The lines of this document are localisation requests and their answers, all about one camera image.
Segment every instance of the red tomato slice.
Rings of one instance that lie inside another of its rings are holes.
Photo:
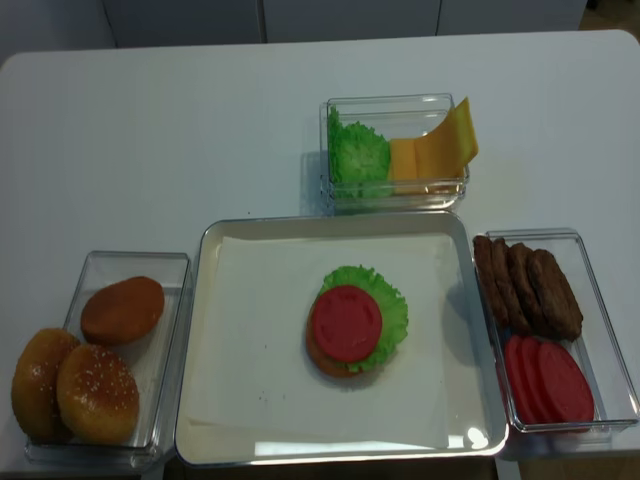
[[[533,410],[529,403],[529,397],[525,389],[525,379],[521,374],[520,369],[520,348],[522,345],[522,338],[517,335],[512,335],[507,342],[505,348],[505,363],[507,366],[507,377],[509,377],[509,384],[513,391],[513,397],[516,402],[516,410],[518,411],[518,417],[522,423],[532,424],[536,423]]]
[[[543,391],[561,422],[590,422],[594,403],[580,367],[562,346],[544,343],[538,352]]]
[[[376,348],[382,332],[382,315],[375,300],[351,285],[320,295],[311,314],[318,346],[339,362],[364,360]]]
[[[520,359],[522,361],[522,372],[526,379],[526,391],[533,409],[533,414],[538,423],[554,423],[559,420],[557,415],[553,415],[551,405],[543,393],[542,382],[540,380],[540,370],[538,367],[538,350],[540,342],[533,337],[522,340],[520,346]]]

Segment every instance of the yellow cheese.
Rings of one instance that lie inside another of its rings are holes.
[[[455,178],[478,154],[469,99],[449,111],[433,131],[414,141],[418,178]]]
[[[416,165],[416,147],[414,138],[392,138],[390,180],[416,180],[418,168]],[[397,186],[396,194],[424,193],[424,189]]]

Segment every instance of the burger patty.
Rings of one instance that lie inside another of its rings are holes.
[[[509,314],[496,286],[491,250],[491,240],[487,237],[477,235],[473,239],[473,256],[476,261],[480,285],[493,317],[498,325],[504,328],[509,326]]]
[[[502,301],[507,308],[509,315],[509,324],[511,327],[522,335],[531,335],[533,332],[531,325],[522,313],[520,301],[516,295],[516,291],[511,283],[511,277],[507,270],[507,251],[509,247],[504,242],[504,238],[498,238],[493,241],[491,254],[493,261],[493,275],[496,280],[496,286],[502,296]]]
[[[555,257],[546,250],[536,250],[529,256],[527,273],[551,327],[562,338],[578,338],[582,333],[582,313]]]
[[[527,317],[533,329],[539,335],[545,337],[555,337],[557,333],[547,323],[547,319],[542,313],[542,308],[538,302],[538,297],[529,282],[527,273],[527,261],[533,253],[529,247],[523,243],[512,245],[507,252],[507,266],[509,277],[513,282],[522,312]]]

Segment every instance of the green lettuce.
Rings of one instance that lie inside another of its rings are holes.
[[[391,165],[391,147],[372,127],[360,122],[342,125],[336,107],[329,113],[329,164],[333,183],[363,184],[362,189],[339,191],[341,197],[382,197],[391,189],[366,187],[368,182],[385,181]]]
[[[382,332],[373,353],[360,362],[342,364],[351,372],[366,372],[386,362],[395,351],[396,345],[407,336],[407,301],[382,275],[376,273],[373,268],[366,269],[362,265],[340,267],[331,272],[324,277],[318,296],[340,285],[352,285],[367,292],[376,301],[382,314]]]

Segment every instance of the sesame seed bun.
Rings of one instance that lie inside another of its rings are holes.
[[[56,377],[62,361],[78,345],[78,339],[65,330],[46,328],[33,336],[18,359],[11,406],[22,431],[36,442],[71,439],[58,411]]]
[[[81,345],[60,366],[57,386],[62,420],[81,440],[117,445],[131,437],[138,423],[138,387],[118,355]]]

